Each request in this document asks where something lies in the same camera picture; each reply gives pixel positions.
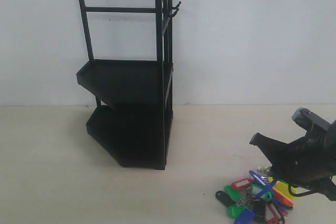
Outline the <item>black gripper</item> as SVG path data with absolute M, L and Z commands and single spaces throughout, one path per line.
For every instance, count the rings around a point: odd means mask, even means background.
M 272 173 L 291 186 L 335 190 L 334 126 L 319 137 L 304 136 L 289 144 L 256 133 L 249 144 L 259 148 L 272 164 Z

